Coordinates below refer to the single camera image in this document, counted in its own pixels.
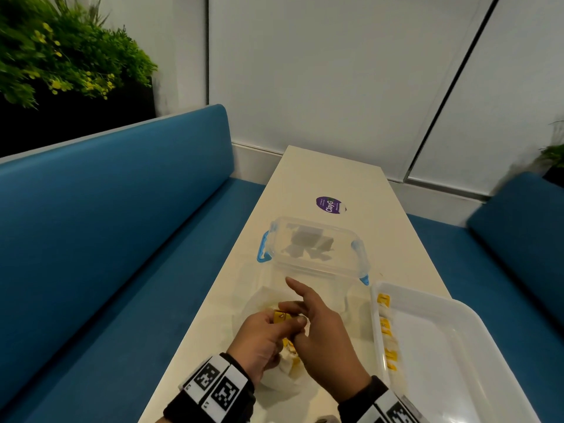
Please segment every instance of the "blue bench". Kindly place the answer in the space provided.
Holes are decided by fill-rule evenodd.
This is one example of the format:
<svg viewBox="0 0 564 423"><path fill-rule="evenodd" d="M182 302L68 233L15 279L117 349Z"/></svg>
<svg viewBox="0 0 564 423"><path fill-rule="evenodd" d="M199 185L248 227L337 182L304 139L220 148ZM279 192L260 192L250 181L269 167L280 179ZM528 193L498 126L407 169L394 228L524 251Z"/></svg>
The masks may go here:
<svg viewBox="0 0 564 423"><path fill-rule="evenodd" d="M135 423L264 186L211 106L0 165L0 421Z"/></svg>
<svg viewBox="0 0 564 423"><path fill-rule="evenodd" d="M564 189L531 173L469 229L409 215L452 298L482 318L543 423L564 419Z"/></svg>

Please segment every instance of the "hand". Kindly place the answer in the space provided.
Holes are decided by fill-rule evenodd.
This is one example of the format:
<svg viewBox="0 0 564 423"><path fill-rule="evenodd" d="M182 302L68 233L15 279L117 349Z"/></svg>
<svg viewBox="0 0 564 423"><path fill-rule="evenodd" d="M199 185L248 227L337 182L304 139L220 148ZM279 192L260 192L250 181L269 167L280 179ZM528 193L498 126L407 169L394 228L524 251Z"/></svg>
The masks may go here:
<svg viewBox="0 0 564 423"><path fill-rule="evenodd" d="M341 316L309 286L291 277L286 278L286 284L303 301L285 301L278 308L301 313L310 320L309 336L300 331L293 340L308 374L338 403L352 398L370 384L371 378L356 356Z"/></svg>
<svg viewBox="0 0 564 423"><path fill-rule="evenodd" d="M265 310L250 315L245 321L227 353L243 367L257 387L265 370L280 363L282 339L304 331L307 320L303 316L274 324L274 311Z"/></svg>

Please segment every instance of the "green plant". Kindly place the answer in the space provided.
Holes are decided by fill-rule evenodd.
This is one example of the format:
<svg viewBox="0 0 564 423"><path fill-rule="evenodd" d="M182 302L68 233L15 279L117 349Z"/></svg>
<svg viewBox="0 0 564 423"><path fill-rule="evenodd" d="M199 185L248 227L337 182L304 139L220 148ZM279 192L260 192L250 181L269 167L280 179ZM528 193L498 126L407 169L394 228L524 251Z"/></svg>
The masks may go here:
<svg viewBox="0 0 564 423"><path fill-rule="evenodd" d="M545 160L550 160L554 167L564 167L564 144L549 145L543 148L540 157Z"/></svg>
<svg viewBox="0 0 564 423"><path fill-rule="evenodd" d="M35 83L54 93L102 97L124 78L150 85L157 66L126 33L102 28L100 0L86 9L67 0L0 0L0 92L31 107Z"/></svg>

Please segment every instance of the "white baseboard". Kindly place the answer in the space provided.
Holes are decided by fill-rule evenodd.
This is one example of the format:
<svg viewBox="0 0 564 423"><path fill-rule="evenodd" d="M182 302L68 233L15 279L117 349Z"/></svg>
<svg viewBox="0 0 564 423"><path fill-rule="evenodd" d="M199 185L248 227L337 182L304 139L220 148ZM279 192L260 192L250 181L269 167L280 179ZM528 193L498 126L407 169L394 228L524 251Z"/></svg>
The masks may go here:
<svg viewBox="0 0 564 423"><path fill-rule="evenodd" d="M235 143L233 154L235 171L231 176L264 185L268 183L282 158L282 155L277 153ZM479 200L430 190L417 185L392 181L390 185L406 213L453 226L465 227L469 216L482 205Z"/></svg>

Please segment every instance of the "purple sticker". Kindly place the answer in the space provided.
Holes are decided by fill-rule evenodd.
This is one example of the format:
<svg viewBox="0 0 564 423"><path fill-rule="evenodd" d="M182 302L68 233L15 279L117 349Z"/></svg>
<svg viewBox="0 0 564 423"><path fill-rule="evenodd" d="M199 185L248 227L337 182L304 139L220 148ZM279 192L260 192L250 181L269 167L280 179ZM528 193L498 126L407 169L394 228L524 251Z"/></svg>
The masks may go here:
<svg viewBox="0 0 564 423"><path fill-rule="evenodd" d="M321 209L330 214L342 214L347 210L343 202L332 197L318 197L316 202Z"/></svg>

